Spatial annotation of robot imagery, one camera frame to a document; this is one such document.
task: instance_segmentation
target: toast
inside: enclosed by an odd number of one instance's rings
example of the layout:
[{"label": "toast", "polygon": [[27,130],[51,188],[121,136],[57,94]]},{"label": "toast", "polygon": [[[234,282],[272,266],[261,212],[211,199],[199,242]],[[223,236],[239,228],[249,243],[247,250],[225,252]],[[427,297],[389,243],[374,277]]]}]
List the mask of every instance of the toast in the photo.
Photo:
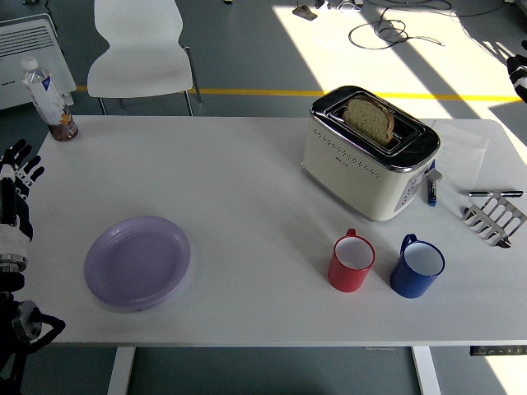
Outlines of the toast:
[{"label": "toast", "polygon": [[394,137],[394,116],[370,97],[350,99],[343,118],[347,126],[381,146],[388,146]]}]

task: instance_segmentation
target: plastic bottle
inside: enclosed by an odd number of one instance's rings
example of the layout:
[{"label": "plastic bottle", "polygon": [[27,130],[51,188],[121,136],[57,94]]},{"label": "plastic bottle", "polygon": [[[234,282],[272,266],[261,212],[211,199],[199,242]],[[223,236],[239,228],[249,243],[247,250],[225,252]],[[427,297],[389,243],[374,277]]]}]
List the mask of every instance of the plastic bottle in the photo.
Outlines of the plastic bottle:
[{"label": "plastic bottle", "polygon": [[60,142],[74,138],[79,128],[49,70],[39,67],[32,56],[22,58],[21,65],[26,70],[22,83],[30,92],[40,117],[48,124],[51,136]]}]

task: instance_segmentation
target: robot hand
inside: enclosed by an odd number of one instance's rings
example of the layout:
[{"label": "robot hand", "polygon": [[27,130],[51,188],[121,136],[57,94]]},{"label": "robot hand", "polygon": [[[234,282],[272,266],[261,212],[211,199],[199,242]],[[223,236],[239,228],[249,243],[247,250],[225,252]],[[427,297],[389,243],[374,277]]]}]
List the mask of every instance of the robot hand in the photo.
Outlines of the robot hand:
[{"label": "robot hand", "polygon": [[18,226],[32,240],[33,227],[26,199],[30,186],[44,173],[44,167],[37,166],[40,156],[35,156],[21,166],[30,152],[31,146],[25,140],[20,140],[0,158],[0,224]]},{"label": "robot hand", "polygon": [[[44,173],[35,156],[23,166],[31,146],[20,140],[0,158],[0,371],[15,355],[8,379],[0,377],[0,394],[18,395],[26,357],[49,344],[65,327],[61,319],[42,314],[31,300],[18,302],[13,292],[25,285],[26,245],[33,237],[26,199]],[[52,327],[40,337],[42,323]]]},{"label": "robot hand", "polygon": [[[527,40],[521,42],[527,49]],[[509,78],[518,96],[527,103],[527,58],[522,55],[511,56],[507,59]]]}]

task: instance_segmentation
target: radiator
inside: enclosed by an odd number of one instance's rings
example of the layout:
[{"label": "radiator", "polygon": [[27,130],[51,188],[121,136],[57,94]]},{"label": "radiator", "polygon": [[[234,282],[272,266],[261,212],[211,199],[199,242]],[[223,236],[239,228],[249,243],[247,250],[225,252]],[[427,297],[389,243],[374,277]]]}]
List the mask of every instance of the radiator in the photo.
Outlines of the radiator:
[{"label": "radiator", "polygon": [[0,109],[31,102],[30,94],[22,85],[24,69],[20,59],[32,55],[41,67],[51,71],[58,89],[72,104],[71,92],[77,89],[68,65],[58,46],[48,15],[34,21],[0,22]]}]

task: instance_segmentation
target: floor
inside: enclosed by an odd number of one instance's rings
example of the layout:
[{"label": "floor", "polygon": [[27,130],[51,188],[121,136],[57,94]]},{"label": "floor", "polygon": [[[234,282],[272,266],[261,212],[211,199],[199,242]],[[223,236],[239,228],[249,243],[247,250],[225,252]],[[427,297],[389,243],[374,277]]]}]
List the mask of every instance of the floor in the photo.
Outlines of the floor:
[{"label": "floor", "polygon": [[[505,63],[512,54],[527,56],[520,45],[527,38],[527,16],[515,4],[451,0],[389,9],[385,19],[393,20],[395,28],[404,23],[412,38],[383,49],[386,41],[367,23],[378,21],[385,8],[366,0],[360,12],[340,12],[334,0],[330,11],[315,10],[313,0],[302,2],[318,14],[313,21],[292,14],[296,0],[177,3],[184,20],[180,43],[191,47],[203,97],[199,104],[191,94],[196,116],[304,118],[317,97],[355,85],[421,119],[494,119],[527,162],[527,107],[515,95]],[[106,49],[94,26],[93,2],[0,3],[0,21],[42,12],[51,12],[77,83],[73,115],[100,114],[96,99],[86,92],[89,67]],[[187,114],[180,94],[125,104],[121,109],[117,100],[106,101],[110,114]],[[0,111],[2,149],[20,137],[40,146],[46,133],[32,104]],[[28,360],[22,392],[105,393],[114,353],[100,348],[43,349]],[[467,347],[433,348],[432,356],[443,394],[527,393],[522,356],[470,357]],[[406,348],[141,349],[129,393],[413,394],[419,387]]]}]

